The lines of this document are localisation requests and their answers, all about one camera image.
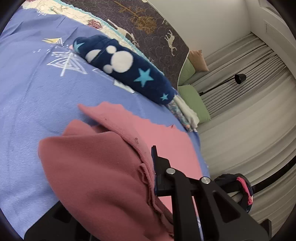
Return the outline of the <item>pink knit garment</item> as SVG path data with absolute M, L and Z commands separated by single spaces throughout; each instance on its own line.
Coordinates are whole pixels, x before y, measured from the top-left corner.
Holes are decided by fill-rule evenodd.
M 61 203 L 99 240 L 172 240 L 171 201 L 154 193 L 151 147 L 191 178 L 202 176 L 185 132 L 140 118 L 119 104 L 79 109 L 59 137 L 40 141 L 46 178 Z

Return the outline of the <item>folded white and floral clothes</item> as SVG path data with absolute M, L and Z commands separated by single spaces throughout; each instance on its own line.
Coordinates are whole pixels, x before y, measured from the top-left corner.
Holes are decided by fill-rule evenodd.
M 188 132 L 197 132 L 200 120 L 182 97 L 175 95 L 166 106 Z

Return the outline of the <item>green cushion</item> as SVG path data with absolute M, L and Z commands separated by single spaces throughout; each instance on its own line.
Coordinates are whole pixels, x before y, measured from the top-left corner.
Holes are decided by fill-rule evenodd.
M 205 104 L 194 87 L 191 85 L 179 86 L 178 92 L 185 103 L 197 114 L 200 123 L 205 123 L 211 119 Z
M 183 85 L 188 79 L 190 79 L 194 74 L 196 70 L 190 60 L 187 58 L 182 70 L 180 72 L 179 80 L 178 80 L 178 85 L 181 86 Z

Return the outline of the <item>grey curtain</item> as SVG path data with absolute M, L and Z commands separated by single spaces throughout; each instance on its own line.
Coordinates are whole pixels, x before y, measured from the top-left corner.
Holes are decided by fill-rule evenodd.
M 201 152 L 212 178 L 241 173 L 259 185 L 295 156 L 295 78 L 280 57 L 249 34 L 206 58 L 208 72 L 187 81 L 197 92 L 236 74 L 202 96 L 211 119 L 201 123 Z

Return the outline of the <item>black floor lamp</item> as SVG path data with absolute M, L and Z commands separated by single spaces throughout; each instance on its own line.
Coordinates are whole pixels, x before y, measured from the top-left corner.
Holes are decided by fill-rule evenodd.
M 235 82 L 240 85 L 241 83 L 243 83 L 245 80 L 247 79 L 247 76 L 245 74 L 236 74 L 234 75 L 233 77 L 219 83 L 218 85 L 208 89 L 208 90 L 205 90 L 205 91 L 201 91 L 199 92 L 199 95 L 200 96 L 203 96 L 204 94 L 207 94 L 208 92 L 214 90 L 214 89 L 217 89 L 218 87 L 221 87 L 222 85 L 224 84 L 227 84 L 228 82 L 230 82 L 231 80 L 235 80 Z

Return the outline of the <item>purple patterned bed sheet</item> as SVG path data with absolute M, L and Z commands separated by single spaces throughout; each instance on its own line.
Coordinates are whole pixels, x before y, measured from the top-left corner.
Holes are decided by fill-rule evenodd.
M 60 135 L 74 119 L 91 123 L 78 104 L 121 104 L 183 129 L 167 108 L 114 85 L 70 50 L 77 37 L 96 34 L 66 16 L 24 8 L 1 34 L 1 210 L 21 237 L 58 201 L 38 157 L 39 141 Z

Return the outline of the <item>beige pillow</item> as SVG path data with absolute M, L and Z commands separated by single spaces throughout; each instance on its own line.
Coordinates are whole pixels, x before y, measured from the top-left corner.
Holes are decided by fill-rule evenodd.
M 207 72 L 209 71 L 209 68 L 206 64 L 206 61 L 204 59 L 202 50 L 197 51 L 190 51 L 188 55 L 188 59 L 193 65 L 196 72 Z

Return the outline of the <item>navy star fleece roll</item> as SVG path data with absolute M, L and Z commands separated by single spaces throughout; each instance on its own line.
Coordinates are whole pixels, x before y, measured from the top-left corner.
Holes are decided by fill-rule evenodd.
M 169 104 L 176 94 L 165 75 L 116 39 L 103 35 L 77 37 L 73 49 L 90 65 L 157 104 Z

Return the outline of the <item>dark deer pattern mattress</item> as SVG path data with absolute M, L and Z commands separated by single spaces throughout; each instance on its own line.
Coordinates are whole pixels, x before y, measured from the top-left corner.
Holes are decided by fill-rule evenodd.
M 147 1 L 66 1 L 104 20 L 128 38 L 178 86 L 189 48 L 176 30 Z

